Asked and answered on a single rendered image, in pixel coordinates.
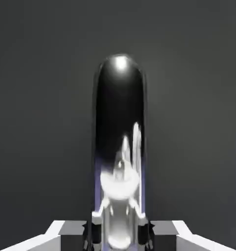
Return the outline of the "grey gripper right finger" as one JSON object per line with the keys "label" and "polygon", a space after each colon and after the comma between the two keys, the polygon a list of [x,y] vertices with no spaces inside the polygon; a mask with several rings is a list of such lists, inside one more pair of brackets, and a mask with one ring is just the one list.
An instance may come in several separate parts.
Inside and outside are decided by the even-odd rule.
{"label": "grey gripper right finger", "polygon": [[153,251],[236,251],[193,234],[184,221],[151,221]]}

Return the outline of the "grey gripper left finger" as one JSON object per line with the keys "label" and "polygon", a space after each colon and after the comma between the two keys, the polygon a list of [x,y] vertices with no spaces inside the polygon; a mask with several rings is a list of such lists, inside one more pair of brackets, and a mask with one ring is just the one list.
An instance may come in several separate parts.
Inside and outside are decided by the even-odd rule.
{"label": "grey gripper left finger", "polygon": [[55,220],[40,234],[0,251],[83,251],[86,221]]}

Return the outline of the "shiny dark curved metal handle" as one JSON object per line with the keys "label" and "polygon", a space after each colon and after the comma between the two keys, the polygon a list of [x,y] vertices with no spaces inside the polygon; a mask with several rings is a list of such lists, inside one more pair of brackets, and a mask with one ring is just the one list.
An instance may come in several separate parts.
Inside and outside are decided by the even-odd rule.
{"label": "shiny dark curved metal handle", "polygon": [[145,206],[146,82],[127,54],[94,75],[92,197],[84,251],[152,251]]}

